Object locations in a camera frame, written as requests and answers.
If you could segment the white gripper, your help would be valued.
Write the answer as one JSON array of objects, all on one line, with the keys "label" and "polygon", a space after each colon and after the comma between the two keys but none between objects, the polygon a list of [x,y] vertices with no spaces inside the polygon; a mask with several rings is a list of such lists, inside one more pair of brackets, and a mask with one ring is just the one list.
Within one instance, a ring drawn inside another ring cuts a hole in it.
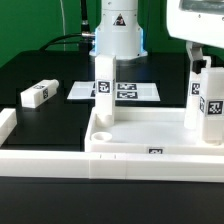
[{"label": "white gripper", "polygon": [[224,49],[224,0],[167,0],[166,21],[170,36],[187,40],[196,74],[206,65],[202,44]]}]

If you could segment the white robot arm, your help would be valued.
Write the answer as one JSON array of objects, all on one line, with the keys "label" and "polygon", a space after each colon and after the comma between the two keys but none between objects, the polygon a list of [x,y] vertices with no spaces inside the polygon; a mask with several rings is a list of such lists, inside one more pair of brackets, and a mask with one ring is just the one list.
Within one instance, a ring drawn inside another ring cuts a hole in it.
[{"label": "white robot arm", "polygon": [[[101,22],[89,55],[115,55],[127,63],[146,58],[137,15],[138,0],[101,0]],[[224,0],[167,0],[166,26],[171,37],[186,40],[191,63],[201,61],[203,45],[224,49]]]}]

